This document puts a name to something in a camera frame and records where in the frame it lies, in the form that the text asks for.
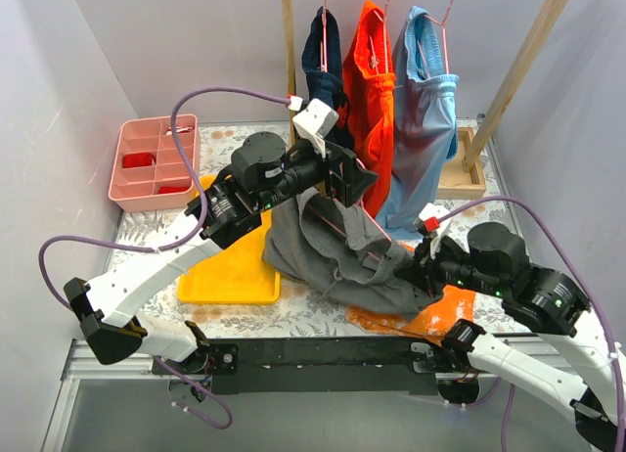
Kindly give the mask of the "pink wire hanger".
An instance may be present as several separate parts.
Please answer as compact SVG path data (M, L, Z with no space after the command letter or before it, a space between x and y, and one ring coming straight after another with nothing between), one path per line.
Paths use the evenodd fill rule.
M363 206L346 206L317 194L307 202L305 210L328 226L351 250L366 252L376 261L390 258L393 240Z

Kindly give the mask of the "grey shorts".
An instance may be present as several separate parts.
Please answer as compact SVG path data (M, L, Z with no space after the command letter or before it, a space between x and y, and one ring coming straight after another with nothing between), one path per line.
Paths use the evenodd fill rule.
M366 252L353 251L328 226L305 210L320 194L314 188L275 207L262 259L279 273L307 283L326 298L335 298L338 276L361 268Z

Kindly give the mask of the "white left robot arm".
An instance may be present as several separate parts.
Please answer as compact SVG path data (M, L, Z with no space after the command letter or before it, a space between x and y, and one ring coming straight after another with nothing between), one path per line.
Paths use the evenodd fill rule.
M189 374L208 360L208 341L192 322L167 323L142 313L145 303L197 264L218 255L258 228L261 214L323 184L344 206L358 203L378 179L355 154L336 144L323 149L306 140L287 147L268 132L248 136L209 187L187 204L166 229L175 249L135 255L89 281L64 286L87 344L103 365L135 353L164 356Z

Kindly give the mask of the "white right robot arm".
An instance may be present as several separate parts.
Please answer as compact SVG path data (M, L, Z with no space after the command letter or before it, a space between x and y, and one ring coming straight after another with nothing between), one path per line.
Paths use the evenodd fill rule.
M530 262L522 237L495 222L473 227L467 249L432 233L395 274L428 295L447 286L495 296L506 315L554 348L572 368L564 373L496 339L467 320L445 334L444 363L501 377L563 414L600 451L622 451L625 382L613 367L625 356L611 351L590 299L567 275Z

